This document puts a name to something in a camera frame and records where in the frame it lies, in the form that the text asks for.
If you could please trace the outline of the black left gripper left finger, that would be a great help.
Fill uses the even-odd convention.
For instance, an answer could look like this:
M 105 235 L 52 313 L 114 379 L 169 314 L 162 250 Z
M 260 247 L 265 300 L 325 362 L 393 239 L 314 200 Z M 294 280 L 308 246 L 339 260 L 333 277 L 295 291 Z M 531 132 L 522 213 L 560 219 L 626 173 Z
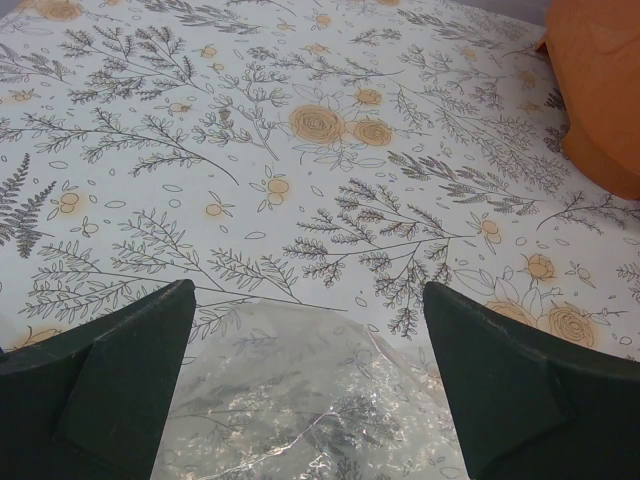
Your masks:
M 2 478 L 149 478 L 190 336 L 194 290 L 179 280 L 2 352 Z

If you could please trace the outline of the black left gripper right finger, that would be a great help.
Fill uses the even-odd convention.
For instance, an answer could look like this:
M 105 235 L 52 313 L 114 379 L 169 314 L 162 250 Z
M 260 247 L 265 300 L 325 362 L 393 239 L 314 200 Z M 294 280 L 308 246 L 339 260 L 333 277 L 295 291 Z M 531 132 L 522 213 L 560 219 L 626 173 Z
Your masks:
M 639 365 L 429 282 L 424 316 L 472 479 L 636 479 Z

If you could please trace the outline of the clear zip top bag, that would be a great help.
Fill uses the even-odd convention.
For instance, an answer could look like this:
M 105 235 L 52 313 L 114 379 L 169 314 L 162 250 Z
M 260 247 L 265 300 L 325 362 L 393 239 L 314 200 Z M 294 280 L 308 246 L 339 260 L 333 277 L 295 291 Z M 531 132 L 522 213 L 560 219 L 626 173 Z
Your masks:
M 257 303 L 193 336 L 156 479 L 463 479 L 422 349 L 340 314 Z

